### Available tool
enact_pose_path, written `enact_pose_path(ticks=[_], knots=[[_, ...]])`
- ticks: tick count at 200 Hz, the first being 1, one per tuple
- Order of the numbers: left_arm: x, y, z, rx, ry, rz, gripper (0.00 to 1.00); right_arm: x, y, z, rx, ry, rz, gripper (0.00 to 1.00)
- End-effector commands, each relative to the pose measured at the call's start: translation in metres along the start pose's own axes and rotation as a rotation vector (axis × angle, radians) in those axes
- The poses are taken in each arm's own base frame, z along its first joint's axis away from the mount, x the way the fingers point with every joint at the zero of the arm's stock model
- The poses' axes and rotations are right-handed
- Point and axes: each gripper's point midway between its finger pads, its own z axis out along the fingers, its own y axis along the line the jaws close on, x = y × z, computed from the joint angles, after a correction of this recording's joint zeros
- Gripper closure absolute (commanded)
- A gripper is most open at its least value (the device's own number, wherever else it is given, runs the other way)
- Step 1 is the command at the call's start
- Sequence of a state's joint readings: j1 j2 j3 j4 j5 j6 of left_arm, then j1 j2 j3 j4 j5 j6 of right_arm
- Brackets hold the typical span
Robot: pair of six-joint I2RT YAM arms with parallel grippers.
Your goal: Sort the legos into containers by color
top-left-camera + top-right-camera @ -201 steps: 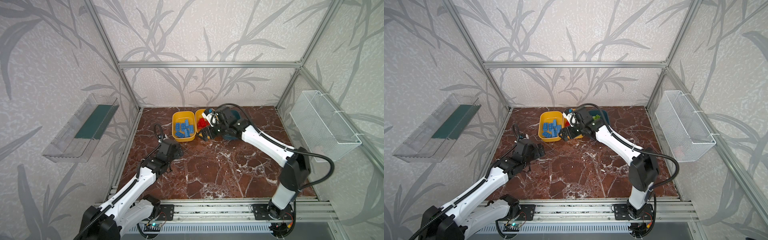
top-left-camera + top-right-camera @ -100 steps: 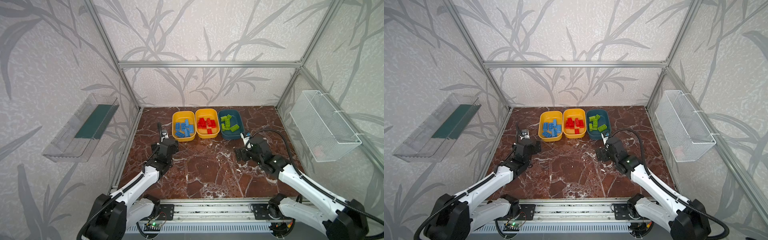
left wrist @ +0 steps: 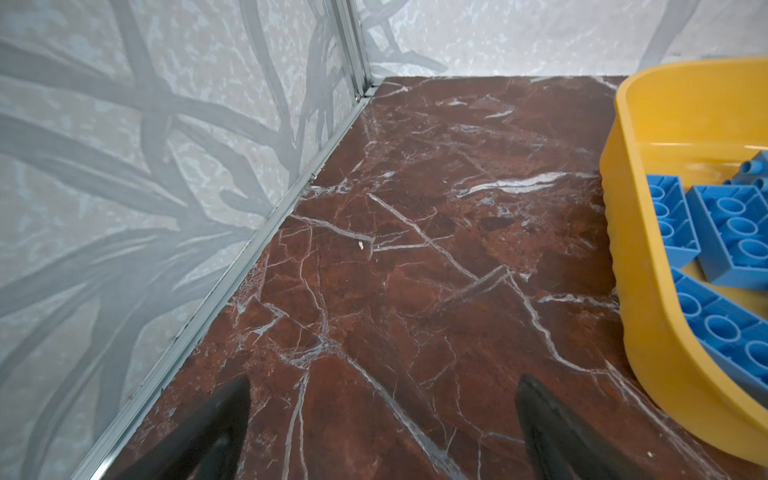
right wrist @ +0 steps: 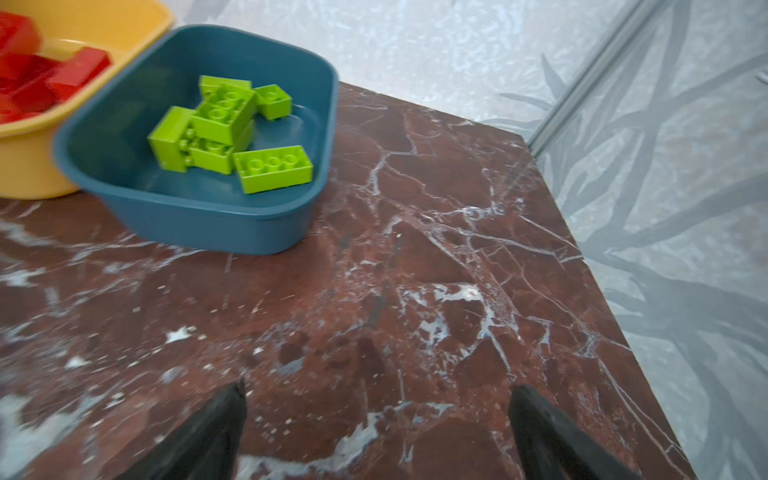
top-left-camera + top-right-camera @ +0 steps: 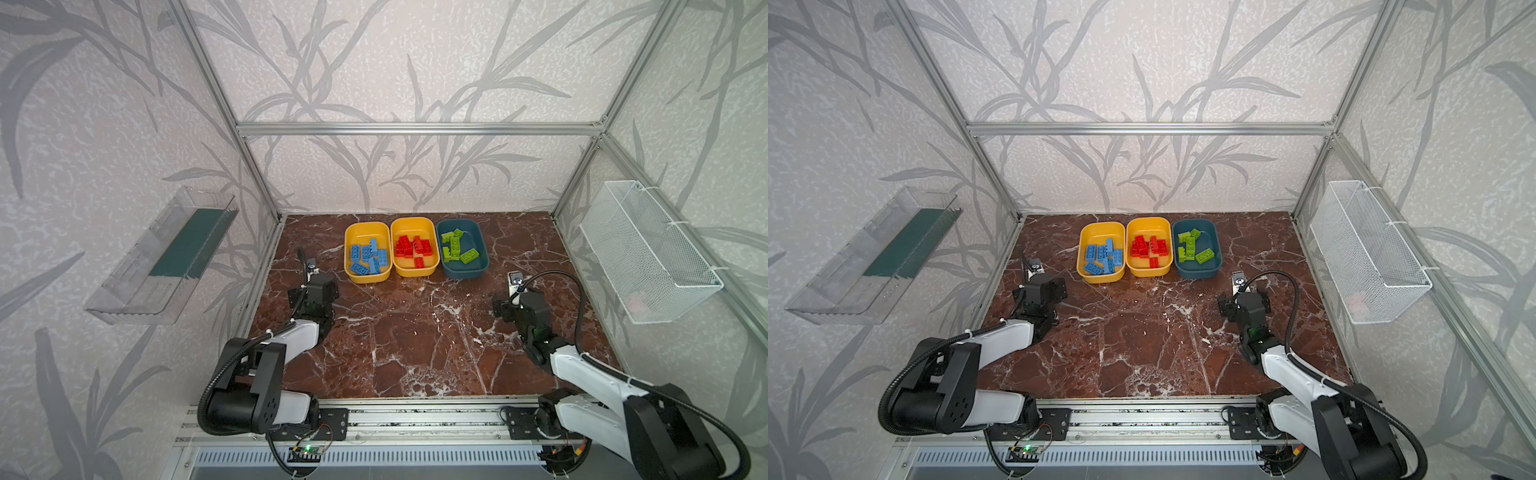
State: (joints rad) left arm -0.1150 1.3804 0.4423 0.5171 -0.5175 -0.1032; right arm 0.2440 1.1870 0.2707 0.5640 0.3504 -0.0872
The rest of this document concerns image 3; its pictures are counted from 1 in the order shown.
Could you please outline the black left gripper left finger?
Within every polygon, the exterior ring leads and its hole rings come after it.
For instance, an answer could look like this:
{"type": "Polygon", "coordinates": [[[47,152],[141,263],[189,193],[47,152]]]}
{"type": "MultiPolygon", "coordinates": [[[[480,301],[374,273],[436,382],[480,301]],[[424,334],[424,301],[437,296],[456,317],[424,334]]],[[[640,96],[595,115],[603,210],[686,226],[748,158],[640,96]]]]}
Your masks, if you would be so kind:
{"type": "Polygon", "coordinates": [[[238,376],[219,389],[119,479],[233,479],[246,438],[250,382],[238,376]]]}

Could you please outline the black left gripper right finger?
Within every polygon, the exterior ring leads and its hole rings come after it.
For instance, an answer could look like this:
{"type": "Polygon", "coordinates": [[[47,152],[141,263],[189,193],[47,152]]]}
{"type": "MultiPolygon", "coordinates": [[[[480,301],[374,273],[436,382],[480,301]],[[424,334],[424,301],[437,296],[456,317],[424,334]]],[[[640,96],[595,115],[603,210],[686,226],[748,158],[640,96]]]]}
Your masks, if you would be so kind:
{"type": "Polygon", "coordinates": [[[537,479],[649,479],[534,376],[521,377],[515,405],[537,479]]]}

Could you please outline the blue brick studs up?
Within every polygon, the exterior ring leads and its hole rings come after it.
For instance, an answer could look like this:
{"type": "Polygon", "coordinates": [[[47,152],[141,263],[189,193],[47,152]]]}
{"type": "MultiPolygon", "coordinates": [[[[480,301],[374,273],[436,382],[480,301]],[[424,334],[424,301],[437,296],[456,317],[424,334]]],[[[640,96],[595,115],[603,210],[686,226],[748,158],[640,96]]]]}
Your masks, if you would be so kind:
{"type": "Polygon", "coordinates": [[[766,406],[767,321],[676,268],[671,275],[699,343],[731,380],[766,406]]]}

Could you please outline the blue brick underside up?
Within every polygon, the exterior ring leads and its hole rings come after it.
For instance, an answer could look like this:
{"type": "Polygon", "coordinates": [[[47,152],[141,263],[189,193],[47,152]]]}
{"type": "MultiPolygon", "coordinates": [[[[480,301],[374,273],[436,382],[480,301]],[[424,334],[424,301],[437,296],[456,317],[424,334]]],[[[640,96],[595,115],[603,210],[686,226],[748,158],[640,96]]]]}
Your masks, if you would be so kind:
{"type": "Polygon", "coordinates": [[[767,289],[767,202],[751,185],[694,185],[686,201],[701,248],[698,262],[717,286],[767,289]]]}

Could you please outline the light blue brick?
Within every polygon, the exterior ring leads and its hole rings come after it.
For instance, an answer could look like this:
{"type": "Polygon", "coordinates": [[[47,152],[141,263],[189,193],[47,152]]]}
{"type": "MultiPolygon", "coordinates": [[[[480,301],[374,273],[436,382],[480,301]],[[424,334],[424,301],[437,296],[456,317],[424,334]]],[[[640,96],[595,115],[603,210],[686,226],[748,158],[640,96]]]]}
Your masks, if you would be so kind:
{"type": "Polygon", "coordinates": [[[767,151],[758,152],[751,160],[743,162],[738,172],[730,179],[723,182],[724,185],[754,186],[764,196],[767,195],[768,161],[767,151]]]}

